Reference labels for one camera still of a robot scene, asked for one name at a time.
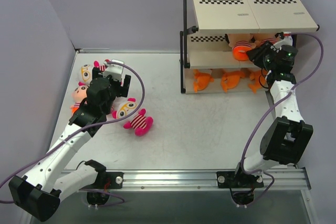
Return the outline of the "orange shark plush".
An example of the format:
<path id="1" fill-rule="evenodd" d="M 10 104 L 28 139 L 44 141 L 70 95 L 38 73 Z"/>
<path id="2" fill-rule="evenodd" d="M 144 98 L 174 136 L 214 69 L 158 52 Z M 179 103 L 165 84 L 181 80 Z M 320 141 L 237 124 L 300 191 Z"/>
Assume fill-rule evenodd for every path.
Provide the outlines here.
<path id="1" fill-rule="evenodd" d="M 223 91 L 227 93 L 228 90 L 238 86 L 240 79 L 244 79 L 245 76 L 246 76 L 245 73 L 241 70 L 230 72 L 223 70 L 223 75 L 221 78 L 221 87 Z"/>
<path id="2" fill-rule="evenodd" d="M 212 69 L 194 69 L 193 74 L 193 87 L 196 93 L 206 89 L 210 82 L 214 82 L 214 78 L 212 77 Z"/>
<path id="3" fill-rule="evenodd" d="M 267 75 L 266 70 L 261 69 L 254 71 L 252 69 L 248 69 L 248 71 L 250 72 L 249 79 L 252 81 L 252 83 L 248 84 L 248 87 L 252 90 L 253 93 L 257 93 L 257 91 L 261 88 L 268 89 L 265 79 Z"/>

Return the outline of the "orange shark plush back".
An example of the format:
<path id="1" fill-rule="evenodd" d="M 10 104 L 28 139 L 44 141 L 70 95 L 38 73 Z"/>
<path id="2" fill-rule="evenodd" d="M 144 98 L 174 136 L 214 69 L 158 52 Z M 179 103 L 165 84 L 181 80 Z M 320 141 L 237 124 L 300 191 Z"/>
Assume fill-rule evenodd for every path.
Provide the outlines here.
<path id="1" fill-rule="evenodd" d="M 194 69 L 193 74 L 193 87 L 196 93 L 206 89 L 210 82 L 214 82 L 214 78 L 212 77 L 212 69 Z"/>

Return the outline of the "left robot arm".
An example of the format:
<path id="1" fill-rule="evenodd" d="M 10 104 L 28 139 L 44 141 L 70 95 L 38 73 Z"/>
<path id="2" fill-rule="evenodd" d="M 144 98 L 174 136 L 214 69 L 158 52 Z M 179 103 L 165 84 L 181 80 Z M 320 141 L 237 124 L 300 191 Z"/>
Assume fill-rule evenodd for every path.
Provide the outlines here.
<path id="1" fill-rule="evenodd" d="M 9 189 L 15 205 L 39 221 L 47 221 L 60 203 L 78 190 L 100 188 L 108 181 L 106 167 L 97 161 L 85 161 L 74 172 L 61 172 L 74 155 L 98 132 L 110 114 L 116 98 L 127 97 L 131 76 L 115 80 L 112 75 L 96 77 L 54 146 L 30 164 L 23 176 L 14 174 Z"/>

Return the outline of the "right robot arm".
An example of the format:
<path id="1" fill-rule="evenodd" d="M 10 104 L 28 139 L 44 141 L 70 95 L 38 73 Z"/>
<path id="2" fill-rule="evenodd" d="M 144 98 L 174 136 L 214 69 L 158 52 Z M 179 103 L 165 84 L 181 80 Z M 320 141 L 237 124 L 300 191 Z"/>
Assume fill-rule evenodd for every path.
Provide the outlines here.
<path id="1" fill-rule="evenodd" d="M 252 186 L 263 172 L 275 166 L 298 163 L 312 137 L 313 127 L 304 121 L 298 108 L 297 82 L 291 72 L 297 53 L 291 45 L 276 47 L 267 40 L 247 54 L 266 75 L 276 118 L 262 137 L 259 152 L 242 156 L 238 163 L 233 181 L 239 187 Z"/>

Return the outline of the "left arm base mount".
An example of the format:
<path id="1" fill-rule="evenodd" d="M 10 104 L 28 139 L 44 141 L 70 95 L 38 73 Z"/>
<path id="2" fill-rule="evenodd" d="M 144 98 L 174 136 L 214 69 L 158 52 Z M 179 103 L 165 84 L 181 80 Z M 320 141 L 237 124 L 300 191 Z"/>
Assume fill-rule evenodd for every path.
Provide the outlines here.
<path id="1" fill-rule="evenodd" d="M 106 172 L 103 188 L 107 189 L 121 189 L 123 186 L 123 172 Z"/>

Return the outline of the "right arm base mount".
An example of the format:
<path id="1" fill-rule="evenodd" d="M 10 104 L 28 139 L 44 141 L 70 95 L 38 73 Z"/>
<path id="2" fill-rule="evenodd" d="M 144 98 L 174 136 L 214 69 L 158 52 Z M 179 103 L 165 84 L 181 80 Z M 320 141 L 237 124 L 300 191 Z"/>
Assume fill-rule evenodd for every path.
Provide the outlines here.
<path id="1" fill-rule="evenodd" d="M 234 171 L 217 172 L 216 176 L 218 188 L 253 189 L 264 187 L 260 176 L 247 175 L 245 173 L 236 174 Z"/>

